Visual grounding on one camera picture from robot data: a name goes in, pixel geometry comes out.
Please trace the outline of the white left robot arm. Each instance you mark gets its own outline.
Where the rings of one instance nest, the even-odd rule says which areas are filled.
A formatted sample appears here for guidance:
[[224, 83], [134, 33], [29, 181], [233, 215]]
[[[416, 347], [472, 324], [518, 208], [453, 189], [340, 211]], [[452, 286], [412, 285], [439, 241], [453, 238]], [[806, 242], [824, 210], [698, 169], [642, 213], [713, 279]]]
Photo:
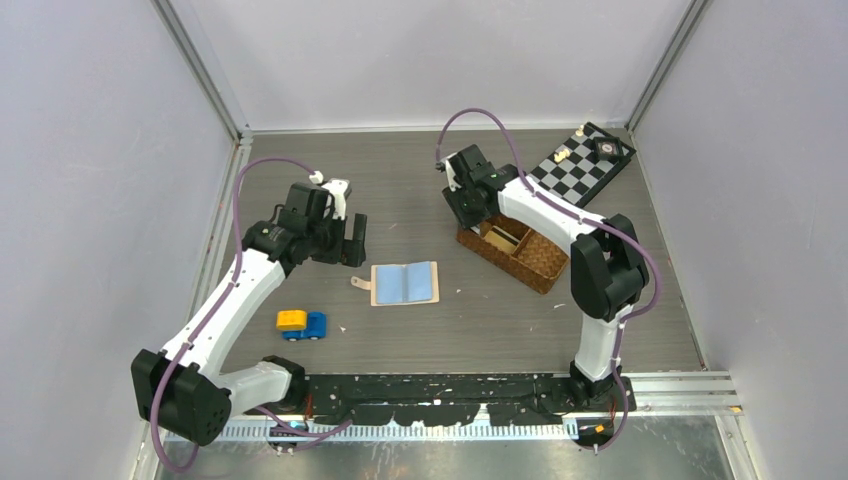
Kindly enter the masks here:
[[251, 368], [221, 371], [235, 340], [259, 306], [307, 259], [359, 267], [367, 217], [345, 238], [348, 181], [297, 182], [273, 221], [246, 230], [227, 276], [179, 334], [131, 363], [139, 414], [196, 445], [210, 444], [234, 415], [258, 406], [298, 412], [308, 396], [304, 368], [276, 355]]

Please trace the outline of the gold black-striped card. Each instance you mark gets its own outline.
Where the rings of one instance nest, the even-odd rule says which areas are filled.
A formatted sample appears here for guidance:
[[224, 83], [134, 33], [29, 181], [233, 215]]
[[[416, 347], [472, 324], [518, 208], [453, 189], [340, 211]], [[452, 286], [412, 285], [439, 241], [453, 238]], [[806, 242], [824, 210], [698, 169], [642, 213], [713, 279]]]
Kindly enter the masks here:
[[482, 239], [507, 255], [512, 255], [521, 242], [520, 239], [498, 226], [491, 226]]

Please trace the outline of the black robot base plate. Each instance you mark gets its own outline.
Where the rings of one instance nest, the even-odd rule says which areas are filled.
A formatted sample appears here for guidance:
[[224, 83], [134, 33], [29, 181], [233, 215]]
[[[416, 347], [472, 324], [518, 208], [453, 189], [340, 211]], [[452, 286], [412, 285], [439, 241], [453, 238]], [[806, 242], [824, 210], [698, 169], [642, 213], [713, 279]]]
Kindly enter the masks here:
[[292, 399], [265, 407], [320, 425], [465, 426], [485, 414], [494, 426], [535, 426], [558, 424], [575, 413], [609, 420], [635, 410], [636, 402], [629, 381], [618, 386], [604, 380], [591, 388], [552, 373], [311, 374]]

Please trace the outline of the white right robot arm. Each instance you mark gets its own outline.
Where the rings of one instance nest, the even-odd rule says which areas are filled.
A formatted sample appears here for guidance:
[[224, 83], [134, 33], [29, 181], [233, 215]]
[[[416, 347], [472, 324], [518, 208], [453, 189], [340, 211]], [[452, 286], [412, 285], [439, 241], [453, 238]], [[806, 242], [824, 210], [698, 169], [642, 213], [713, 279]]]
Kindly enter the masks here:
[[571, 295], [582, 312], [570, 392], [580, 408], [598, 409], [620, 381], [623, 328], [650, 279], [631, 222], [556, 198], [519, 167], [494, 167], [476, 145], [437, 158], [435, 167], [447, 178], [442, 195], [462, 228], [503, 216], [541, 234], [569, 257]]

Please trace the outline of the beige leather card holder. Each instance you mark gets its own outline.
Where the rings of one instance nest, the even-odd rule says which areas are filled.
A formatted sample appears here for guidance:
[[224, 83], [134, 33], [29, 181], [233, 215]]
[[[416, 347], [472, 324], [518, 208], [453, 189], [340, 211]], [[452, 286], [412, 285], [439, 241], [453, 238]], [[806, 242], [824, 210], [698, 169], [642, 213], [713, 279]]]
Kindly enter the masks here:
[[373, 307], [433, 304], [440, 301], [438, 264], [372, 265], [369, 280], [353, 276], [352, 286], [370, 293]]

